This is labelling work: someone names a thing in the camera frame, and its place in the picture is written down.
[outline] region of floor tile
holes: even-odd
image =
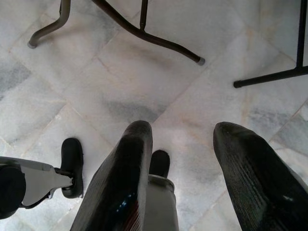
[[[74,206],[74,208],[72,208],[71,210],[69,210],[67,212],[67,214],[61,218],[61,220],[59,221],[59,223],[57,223],[52,229],[51,231],[68,231],[71,229],[73,221],[77,215],[77,212],[79,210],[79,207],[81,205],[81,202],[79,202],[78,204],[76,204]]]
[[[81,0],[72,2],[68,22],[61,29],[41,38],[35,49],[27,47],[35,31],[58,18],[59,3],[56,2],[12,49],[17,59],[28,69],[40,74],[59,93],[119,29],[94,3],[85,7]]]
[[[139,16],[134,22],[139,24]],[[210,64],[240,33],[243,26],[243,21],[226,0],[155,0],[149,3],[146,31],[179,43],[204,57]],[[156,59],[162,62],[168,57],[167,54],[173,54],[172,59],[180,56],[173,51],[160,53]]]
[[[13,150],[13,147],[11,147],[5,140],[0,139],[0,156],[14,156],[16,152]]]
[[[153,124],[153,151],[162,149],[171,159],[168,178],[175,185],[181,231],[189,228],[226,190],[214,151],[202,145],[172,116]]]
[[[51,200],[44,200],[32,209],[18,209],[18,217],[27,221],[35,231],[50,230],[79,200],[65,198],[58,189]]]
[[[236,217],[228,192],[225,192],[208,210],[190,231],[219,230],[241,231],[241,226]]]
[[[158,119],[172,117],[165,126],[180,124],[200,143],[212,147],[215,124],[241,124],[245,117],[245,89],[235,89],[233,81],[266,66],[278,52],[250,29],[242,32]]]
[[[301,1],[261,0],[260,2],[261,35],[295,61]],[[308,64],[308,52],[304,53],[304,64]]]
[[[189,76],[189,70],[184,68],[160,70],[156,62],[147,64],[156,66],[156,71],[149,70],[146,74],[144,66],[135,63],[129,70],[138,72],[139,68],[142,71],[126,75],[114,73],[110,70],[112,67],[94,59],[64,95],[109,142],[115,144],[129,123],[135,120],[154,122],[196,77],[196,74]],[[199,66],[193,65],[193,68],[201,72]],[[164,74],[166,71],[170,74],[168,78]]]
[[[295,63],[283,54],[258,75],[292,69]],[[278,80],[246,87],[242,125],[270,139],[308,98],[307,76]]]
[[[276,143],[276,141],[271,141],[269,144],[273,147]],[[277,155],[303,180],[303,182],[308,185],[308,157],[288,147],[273,147],[273,149]]]
[[[260,28],[260,0],[229,0],[242,20],[255,31]]]
[[[23,158],[60,167],[61,146],[69,137],[77,138],[81,142],[84,154],[83,180],[87,188],[112,147],[69,105],[61,110]]]
[[[35,231],[35,229],[31,227],[31,225],[24,223],[17,216],[18,213],[19,213],[19,210],[13,216],[0,220],[0,230]]]
[[[273,138],[274,141],[308,157],[308,103]]]
[[[64,105],[48,84],[0,51],[0,137],[20,156]]]
[[[109,0],[108,3],[130,21],[140,10],[141,0]]]
[[[0,44],[12,47],[20,36],[36,21],[55,0],[1,0]]]

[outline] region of marble floor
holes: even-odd
[[[109,0],[138,25],[141,0]],[[295,66],[300,0],[151,0],[147,31],[205,57],[186,57],[120,28],[90,0],[73,0],[60,30],[58,0],[0,1],[0,155],[60,166],[67,137],[84,149],[87,186],[126,126],[147,120],[154,150],[171,156],[181,231],[239,231],[212,134],[241,124],[264,137],[308,183],[308,77],[234,89],[234,80]],[[308,52],[305,52],[307,64]],[[5,231],[67,231],[81,199],[61,191],[0,220]]]

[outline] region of metal table leg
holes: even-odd
[[[71,10],[71,0],[61,0],[59,19],[54,23],[51,23],[50,25],[35,32],[32,35],[30,41],[28,42],[28,47],[32,49],[36,48],[38,45],[38,41],[41,37],[63,27],[68,20],[70,10]]]
[[[282,71],[274,74],[250,78],[245,80],[235,81],[233,83],[235,88],[254,85],[258,83],[265,83],[284,78],[291,78],[308,74],[308,66],[303,66],[304,60],[304,45],[305,45],[305,29],[306,29],[306,15],[307,15],[307,0],[301,0],[299,29],[298,29],[298,44],[297,44],[297,58],[296,67],[291,70]]]
[[[162,38],[150,35],[144,31],[146,24],[146,15],[147,15],[147,5],[148,0],[142,0],[141,6],[141,19],[140,19],[140,29],[133,26],[129,23],[120,13],[118,13],[108,2],[105,0],[93,0],[93,2],[98,5],[106,14],[108,14],[112,19],[114,19],[121,27],[130,32],[131,34],[137,36],[140,39],[143,39],[147,42],[166,47],[168,49],[179,52],[186,57],[190,58],[199,65],[205,63],[205,59],[186,49],[185,47],[176,44],[174,42],[167,41]]]

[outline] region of rubber foot cap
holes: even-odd
[[[197,62],[197,64],[198,64],[199,66],[203,66],[203,65],[205,64],[205,59],[202,58],[202,57],[200,57],[200,60],[199,60],[199,62]]]
[[[32,45],[30,44],[30,42],[28,42],[28,47],[31,48],[31,49],[34,49],[34,48],[36,48],[37,46],[32,46]]]

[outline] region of chair leg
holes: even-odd
[[[119,12],[117,12],[106,0],[92,0],[98,7],[100,7],[106,14],[108,14],[113,20],[115,20],[121,27],[127,30],[129,33],[143,39],[147,42],[162,46],[178,53],[181,53],[189,59],[202,66],[205,63],[205,59],[191,52],[187,48],[168,40],[150,35],[144,31],[146,24],[147,6],[148,0],[142,0],[141,6],[141,19],[140,29],[129,23]]]
[[[71,0],[61,0],[60,17],[54,23],[35,32],[28,42],[29,48],[36,48],[41,37],[61,28],[67,22],[71,10]]]

